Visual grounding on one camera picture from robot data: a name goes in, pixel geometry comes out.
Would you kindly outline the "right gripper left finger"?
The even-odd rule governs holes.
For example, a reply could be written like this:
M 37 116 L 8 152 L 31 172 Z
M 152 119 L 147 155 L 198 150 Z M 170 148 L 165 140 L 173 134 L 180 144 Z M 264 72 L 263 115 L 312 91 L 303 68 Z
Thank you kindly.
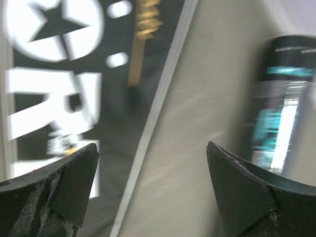
M 82 227 L 99 153 L 76 152 L 0 184 L 2 237 L 75 237 Z

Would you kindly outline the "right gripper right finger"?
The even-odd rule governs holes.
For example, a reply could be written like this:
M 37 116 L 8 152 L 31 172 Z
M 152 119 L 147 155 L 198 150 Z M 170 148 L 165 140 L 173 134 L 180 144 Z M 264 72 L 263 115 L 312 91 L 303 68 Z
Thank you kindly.
M 249 163 L 213 142 L 207 161 L 227 237 L 314 237 L 316 189 Z

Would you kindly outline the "black shuttlecock tube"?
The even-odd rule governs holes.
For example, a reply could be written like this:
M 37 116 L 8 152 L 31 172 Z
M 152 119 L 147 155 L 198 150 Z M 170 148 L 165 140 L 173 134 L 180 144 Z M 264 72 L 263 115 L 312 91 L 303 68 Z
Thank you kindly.
M 254 86 L 250 161 L 282 175 L 293 156 L 298 126 L 316 75 L 316 39 L 284 35 L 269 40 Z

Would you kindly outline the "black racket bag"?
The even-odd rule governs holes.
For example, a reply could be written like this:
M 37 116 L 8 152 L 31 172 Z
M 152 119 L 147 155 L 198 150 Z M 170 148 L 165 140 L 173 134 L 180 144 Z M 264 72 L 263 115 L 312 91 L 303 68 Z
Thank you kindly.
M 116 237 L 195 0 L 3 0 L 0 147 L 7 179 L 93 143 L 80 237 Z

